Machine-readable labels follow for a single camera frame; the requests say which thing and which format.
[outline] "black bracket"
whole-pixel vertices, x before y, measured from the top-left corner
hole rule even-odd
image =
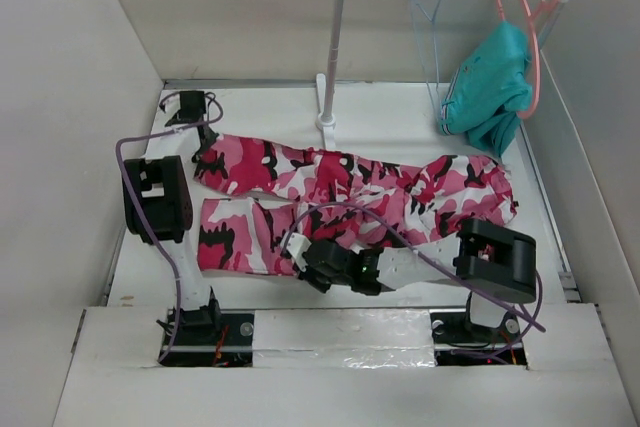
[[[124,165],[153,233],[159,240],[182,242],[184,233],[193,224],[193,208],[180,156],[149,161],[131,159],[126,160]],[[143,195],[153,187],[161,187],[164,192],[155,196]],[[132,234],[139,235],[143,242],[151,244],[124,182],[123,190],[127,228]]]
[[[173,330],[175,322],[175,309],[169,314],[167,322],[158,320],[158,324],[167,335]],[[180,324],[175,345],[193,345],[202,342],[214,342],[222,332],[222,313],[220,304],[211,289],[209,304],[203,305],[197,310],[181,310]]]
[[[380,252],[381,249],[366,249],[355,253],[330,240],[312,242],[302,254],[307,267],[298,278],[322,293],[336,284],[348,285],[361,294],[379,295],[386,289],[377,281]]]
[[[165,127],[202,122],[207,115],[209,105],[211,105],[211,103],[217,104],[215,94],[205,93],[203,90],[182,90],[178,93],[178,98],[180,108],[174,116],[167,121]],[[199,125],[197,129],[200,148],[191,158],[193,163],[198,162],[202,154],[209,150],[209,147],[211,147],[218,138],[218,135],[213,132],[208,125]]]
[[[536,241],[478,219],[462,221],[456,275],[514,304],[536,300]]]

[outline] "garment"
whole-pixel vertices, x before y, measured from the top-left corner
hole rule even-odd
[[[505,171],[486,156],[447,155],[412,167],[216,134],[195,175],[202,184],[228,195],[264,192],[292,201],[265,209],[253,199],[206,200],[198,248],[202,270],[292,274],[290,261],[280,259],[280,242],[298,215],[322,202],[367,207],[415,245],[455,232],[469,217],[504,225],[516,213]],[[346,248],[356,240],[395,246],[384,227],[345,207],[307,217],[298,231],[311,240],[331,239]]]
[[[503,21],[455,72],[442,102],[442,133],[467,133],[474,147],[501,156],[520,126],[517,112],[529,108],[532,87],[527,36]]]

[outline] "pink hanger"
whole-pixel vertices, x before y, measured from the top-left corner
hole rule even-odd
[[[558,0],[541,0],[533,14],[531,13],[527,0],[520,0],[520,3],[524,9],[525,20],[527,22],[529,50],[533,55],[531,65],[533,68],[533,98],[531,99],[531,105],[529,105],[527,110],[518,112],[518,117],[521,119],[528,119],[536,111],[536,108],[538,107],[538,99],[540,98],[540,51],[538,50],[538,35],[536,34],[535,22],[541,13],[550,13],[553,11]],[[496,4],[498,5],[498,15],[500,16],[500,20],[505,20],[502,0],[496,0]]]

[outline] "camouflage fabric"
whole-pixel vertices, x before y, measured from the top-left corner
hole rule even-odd
[[[230,196],[264,192],[292,201],[266,209],[251,198],[205,200],[198,247],[202,270],[292,275],[291,261],[280,257],[282,238],[302,212],[322,202],[367,207],[414,245],[456,232],[466,218],[504,225],[516,213],[504,169],[486,156],[446,155],[412,167],[216,134],[198,162],[196,179]],[[397,246],[383,226],[346,207],[316,212],[298,231],[346,248],[356,241]]]

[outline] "white table surface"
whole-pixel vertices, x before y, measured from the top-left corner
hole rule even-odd
[[[293,147],[321,147],[315,89],[274,87],[216,89],[224,118],[213,128],[220,132],[264,138]],[[169,102],[167,113],[157,111],[152,131],[163,130],[177,109]],[[443,154],[478,154],[463,136],[445,137],[436,132],[426,86],[407,83],[351,83],[337,86],[334,113],[339,150],[364,157],[410,165],[424,165]],[[194,207],[190,240],[195,249],[200,224],[200,207],[205,198],[221,197],[192,180],[190,157],[197,146],[195,129],[175,136],[183,158]],[[147,157],[154,157],[154,141]],[[510,172],[518,215],[509,227],[533,236],[537,241],[537,268],[544,284],[545,303],[564,303],[558,279],[562,260],[550,220],[522,135],[503,156]],[[425,252],[450,263],[457,254],[455,236],[433,243]],[[320,294],[293,278],[207,271],[223,309],[349,308],[349,307],[438,307],[463,305],[467,291],[450,286],[413,284],[377,297],[353,293],[334,286]],[[110,306],[173,306],[174,283],[169,266],[154,248],[139,237],[125,234],[109,298]]]
[[[88,310],[55,427],[636,425],[592,305],[544,305],[528,368],[164,368],[164,312]]]

